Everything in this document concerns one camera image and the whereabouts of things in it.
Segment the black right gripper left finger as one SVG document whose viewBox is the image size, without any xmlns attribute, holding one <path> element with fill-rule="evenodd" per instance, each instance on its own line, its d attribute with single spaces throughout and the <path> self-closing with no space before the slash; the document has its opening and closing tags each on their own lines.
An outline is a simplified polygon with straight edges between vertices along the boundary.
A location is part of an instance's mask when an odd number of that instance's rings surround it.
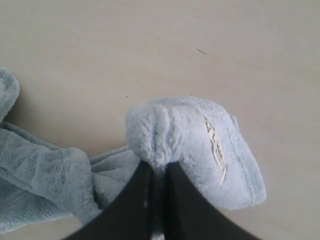
<svg viewBox="0 0 320 240">
<path fill-rule="evenodd" d="M 152 237 L 153 170 L 141 161 L 117 198 L 73 240 L 149 240 Z"/>
</svg>

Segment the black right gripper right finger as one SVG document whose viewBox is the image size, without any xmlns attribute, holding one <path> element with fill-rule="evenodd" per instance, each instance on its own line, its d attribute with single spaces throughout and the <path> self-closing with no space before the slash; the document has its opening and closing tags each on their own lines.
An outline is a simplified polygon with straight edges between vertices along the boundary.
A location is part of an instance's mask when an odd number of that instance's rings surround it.
<svg viewBox="0 0 320 240">
<path fill-rule="evenodd" d="M 165 171 L 163 227 L 166 240 L 257 240 L 196 189 L 178 162 Z"/>
</svg>

